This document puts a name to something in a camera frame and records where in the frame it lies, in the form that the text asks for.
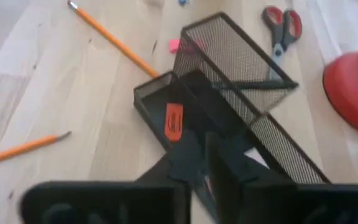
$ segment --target pink eraser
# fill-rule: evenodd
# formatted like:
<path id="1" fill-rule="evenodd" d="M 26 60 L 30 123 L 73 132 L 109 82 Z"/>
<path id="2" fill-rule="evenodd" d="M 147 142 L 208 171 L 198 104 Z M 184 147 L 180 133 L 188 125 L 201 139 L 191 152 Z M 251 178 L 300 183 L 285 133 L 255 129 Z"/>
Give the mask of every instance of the pink eraser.
<path id="1" fill-rule="evenodd" d="M 179 49 L 180 39 L 173 39 L 169 41 L 169 52 L 176 53 Z"/>

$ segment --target light wood surface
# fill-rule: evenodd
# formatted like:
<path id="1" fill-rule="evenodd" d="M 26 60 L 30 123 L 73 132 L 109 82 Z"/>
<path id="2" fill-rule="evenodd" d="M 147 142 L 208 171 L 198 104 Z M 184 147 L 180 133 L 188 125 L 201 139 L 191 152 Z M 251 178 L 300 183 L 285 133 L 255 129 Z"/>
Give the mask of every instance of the light wood surface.
<path id="1" fill-rule="evenodd" d="M 272 114 L 333 182 L 358 183 L 358 131 L 329 105 L 324 66 L 358 50 L 358 0 L 77 0 L 163 73 L 168 41 L 214 12 L 227 12 L 268 53 L 267 5 L 293 7 L 301 39 L 282 68 L 300 88 Z M 20 223 L 22 193 L 46 180 L 133 180 L 163 149 L 132 105 L 149 76 L 67 7 L 65 0 L 0 0 L 0 151 L 73 131 L 57 144 L 0 163 L 0 223 Z M 194 198 L 193 223 L 211 223 Z"/>

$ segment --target scissors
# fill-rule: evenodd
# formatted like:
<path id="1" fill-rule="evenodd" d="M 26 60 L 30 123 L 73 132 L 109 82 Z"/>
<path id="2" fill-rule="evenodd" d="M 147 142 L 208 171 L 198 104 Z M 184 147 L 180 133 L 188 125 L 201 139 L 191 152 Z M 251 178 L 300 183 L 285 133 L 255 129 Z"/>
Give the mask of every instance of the scissors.
<path id="1" fill-rule="evenodd" d="M 299 14 L 293 9 L 287 9 L 284 13 L 275 6 L 268 6 L 262 12 L 262 19 L 272 32 L 273 61 L 279 65 L 282 55 L 287 48 L 297 41 L 302 34 L 302 21 Z M 270 80 L 281 79 L 274 69 L 270 69 Z"/>

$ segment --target black metal mesh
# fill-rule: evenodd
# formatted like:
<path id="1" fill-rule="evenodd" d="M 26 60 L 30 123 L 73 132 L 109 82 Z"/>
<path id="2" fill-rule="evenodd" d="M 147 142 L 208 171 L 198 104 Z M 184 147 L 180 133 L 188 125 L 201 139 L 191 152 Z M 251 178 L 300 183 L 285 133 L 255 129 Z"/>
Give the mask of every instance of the black metal mesh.
<path id="1" fill-rule="evenodd" d="M 279 82 L 292 82 L 243 30 L 227 15 L 219 13 L 182 30 L 173 72 L 182 77 L 201 70 L 212 84 L 219 83 L 220 94 L 295 182 L 328 182 L 268 114 L 294 88 L 239 90 L 236 87 L 238 82 L 267 81 L 270 68 L 282 78 Z"/>

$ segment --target mesh desk organizer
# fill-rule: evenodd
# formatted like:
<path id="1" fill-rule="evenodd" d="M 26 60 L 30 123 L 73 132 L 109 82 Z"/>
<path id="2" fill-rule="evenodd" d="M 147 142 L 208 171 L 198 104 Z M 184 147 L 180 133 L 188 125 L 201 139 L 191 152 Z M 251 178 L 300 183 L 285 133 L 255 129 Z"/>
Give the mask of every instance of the mesh desk organizer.
<path id="1" fill-rule="evenodd" d="M 268 80 L 270 68 L 281 80 Z M 135 88 L 134 106 L 166 149 L 170 178 L 188 182 L 216 219 L 214 199 L 202 181 L 205 161 L 194 159 L 205 156 L 207 133 L 230 140 L 228 150 L 245 153 L 255 147 L 271 172 L 295 183 L 329 182 L 269 114 L 297 86 L 237 24 L 218 13 L 183 28 L 173 70 Z M 167 103 L 183 105 L 178 142 L 164 135 Z M 239 170 L 245 180 L 258 175 Z"/>

